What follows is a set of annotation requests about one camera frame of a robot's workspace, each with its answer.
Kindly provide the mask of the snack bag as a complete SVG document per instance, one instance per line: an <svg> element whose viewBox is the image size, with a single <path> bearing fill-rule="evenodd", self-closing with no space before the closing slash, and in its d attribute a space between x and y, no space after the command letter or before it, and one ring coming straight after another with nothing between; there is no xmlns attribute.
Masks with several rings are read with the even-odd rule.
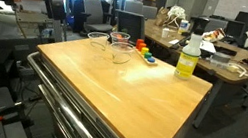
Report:
<svg viewBox="0 0 248 138"><path fill-rule="evenodd" d="M210 32L205 32L202 36L203 40L208 42L217 42L225 37L226 34L224 33L224 30L221 28L218 28L217 30L213 30Z"/></svg>

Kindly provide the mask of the white paper cup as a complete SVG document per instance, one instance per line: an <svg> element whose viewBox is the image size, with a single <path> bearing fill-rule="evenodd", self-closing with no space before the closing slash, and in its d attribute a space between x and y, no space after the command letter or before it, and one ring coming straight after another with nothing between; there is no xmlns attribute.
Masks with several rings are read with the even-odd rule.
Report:
<svg viewBox="0 0 248 138"><path fill-rule="evenodd" d="M170 30L167 28L163 28L162 38L168 38L168 33L170 33Z"/></svg>

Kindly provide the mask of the blue peg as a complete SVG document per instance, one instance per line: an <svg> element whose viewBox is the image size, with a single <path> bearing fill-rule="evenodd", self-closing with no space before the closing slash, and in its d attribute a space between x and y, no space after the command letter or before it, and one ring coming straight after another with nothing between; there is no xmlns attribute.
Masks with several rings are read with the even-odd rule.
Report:
<svg viewBox="0 0 248 138"><path fill-rule="evenodd" d="M149 57L147 60L148 60L148 62L152 62L152 63L154 63L154 62L155 62L155 59L154 59L154 58L152 58L152 57Z"/></svg>

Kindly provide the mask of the grey office chair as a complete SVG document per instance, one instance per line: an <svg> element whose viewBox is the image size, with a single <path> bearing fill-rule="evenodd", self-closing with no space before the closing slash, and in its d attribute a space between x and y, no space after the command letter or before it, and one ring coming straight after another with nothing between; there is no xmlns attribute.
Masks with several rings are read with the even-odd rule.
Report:
<svg viewBox="0 0 248 138"><path fill-rule="evenodd" d="M104 23L102 3L100 0L84 0L84 11L87 18L84 22L86 32L106 32L109 33L113 27L110 24Z"/></svg>

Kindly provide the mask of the grey tape roll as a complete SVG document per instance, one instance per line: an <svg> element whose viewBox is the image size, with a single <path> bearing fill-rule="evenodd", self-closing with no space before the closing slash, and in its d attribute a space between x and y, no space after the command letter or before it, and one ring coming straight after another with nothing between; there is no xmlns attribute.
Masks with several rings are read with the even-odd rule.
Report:
<svg viewBox="0 0 248 138"><path fill-rule="evenodd" d="M216 52L215 54L213 54L211 56L211 58L214 60L214 61L218 61L219 63L228 63L231 59L231 56L230 55L226 55L225 53L219 53L219 52Z"/></svg>

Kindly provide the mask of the red orange peg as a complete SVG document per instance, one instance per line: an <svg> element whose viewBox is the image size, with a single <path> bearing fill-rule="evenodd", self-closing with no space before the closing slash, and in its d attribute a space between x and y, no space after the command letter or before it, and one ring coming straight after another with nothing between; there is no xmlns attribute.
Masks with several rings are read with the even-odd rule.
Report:
<svg viewBox="0 0 248 138"><path fill-rule="evenodd" d="M136 41L136 43L135 43L136 48L139 48L139 44L141 44L141 43L144 43L144 40L142 40L142 39L137 39L137 41Z"/></svg>

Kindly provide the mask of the wooden peg toy tray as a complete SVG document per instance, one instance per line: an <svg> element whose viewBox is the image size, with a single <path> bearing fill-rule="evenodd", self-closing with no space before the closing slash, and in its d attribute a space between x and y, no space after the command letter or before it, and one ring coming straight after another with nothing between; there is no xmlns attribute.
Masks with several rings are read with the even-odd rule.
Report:
<svg viewBox="0 0 248 138"><path fill-rule="evenodd" d="M147 65L151 65L151 66L156 66L158 65L157 61L152 58L152 57L149 57L149 58L146 58L145 57L145 54L142 54L141 51L138 51L138 50L135 50L136 53L138 53L138 55L141 57L141 59L144 60L144 62L147 64Z"/></svg>

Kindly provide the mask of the clear plastic cup green band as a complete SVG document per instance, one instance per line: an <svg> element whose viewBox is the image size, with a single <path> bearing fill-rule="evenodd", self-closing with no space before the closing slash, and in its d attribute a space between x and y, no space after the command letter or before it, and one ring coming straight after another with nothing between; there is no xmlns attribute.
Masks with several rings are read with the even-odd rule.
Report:
<svg viewBox="0 0 248 138"><path fill-rule="evenodd" d="M111 44L112 61L115 64L124 64L131 60L131 55L134 51L134 46L129 43L114 42Z"/></svg>

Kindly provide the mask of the white paper sheet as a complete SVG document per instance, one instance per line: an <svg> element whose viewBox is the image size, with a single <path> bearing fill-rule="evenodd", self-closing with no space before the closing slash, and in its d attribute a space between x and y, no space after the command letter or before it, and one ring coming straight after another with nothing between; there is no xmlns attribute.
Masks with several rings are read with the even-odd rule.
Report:
<svg viewBox="0 0 248 138"><path fill-rule="evenodd" d="M208 41L202 41L200 44L200 49L205 50L207 52L215 53L214 44Z"/></svg>

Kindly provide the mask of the yellow peg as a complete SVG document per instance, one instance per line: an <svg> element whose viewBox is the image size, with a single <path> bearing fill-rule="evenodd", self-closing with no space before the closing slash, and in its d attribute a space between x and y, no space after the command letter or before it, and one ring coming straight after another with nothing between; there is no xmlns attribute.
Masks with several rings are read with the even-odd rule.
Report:
<svg viewBox="0 0 248 138"><path fill-rule="evenodd" d="M144 55L145 53L148 53L148 50L149 50L149 48L143 47L143 48L141 49L141 54Z"/></svg>

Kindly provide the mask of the black mesh office chair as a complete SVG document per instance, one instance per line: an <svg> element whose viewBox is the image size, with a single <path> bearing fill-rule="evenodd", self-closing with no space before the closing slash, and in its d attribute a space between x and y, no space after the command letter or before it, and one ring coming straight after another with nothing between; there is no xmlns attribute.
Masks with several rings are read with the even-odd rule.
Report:
<svg viewBox="0 0 248 138"><path fill-rule="evenodd" d="M117 26L119 32L124 32L130 35L129 42L135 44L138 39L144 39L145 37L145 21L143 15L138 13L116 11Z"/></svg>

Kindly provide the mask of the yellow label spray bottle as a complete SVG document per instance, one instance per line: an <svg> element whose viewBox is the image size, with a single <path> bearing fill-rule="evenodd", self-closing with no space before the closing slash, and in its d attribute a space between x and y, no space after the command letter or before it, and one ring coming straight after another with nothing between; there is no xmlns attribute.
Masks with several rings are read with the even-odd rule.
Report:
<svg viewBox="0 0 248 138"><path fill-rule="evenodd" d="M191 39L186 46L182 48L180 58L176 64L175 75L181 79L189 79L197 66L201 54L200 44L202 42L203 29L196 28L191 35Z"/></svg>

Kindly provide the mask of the green peg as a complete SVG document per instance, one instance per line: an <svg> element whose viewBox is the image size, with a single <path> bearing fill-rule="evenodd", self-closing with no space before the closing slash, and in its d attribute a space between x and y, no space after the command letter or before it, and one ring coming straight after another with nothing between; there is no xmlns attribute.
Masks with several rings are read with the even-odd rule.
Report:
<svg viewBox="0 0 248 138"><path fill-rule="evenodd" d="M152 56L152 53L145 52L145 54L143 56L144 56L144 58L148 59L148 58L150 58Z"/></svg>

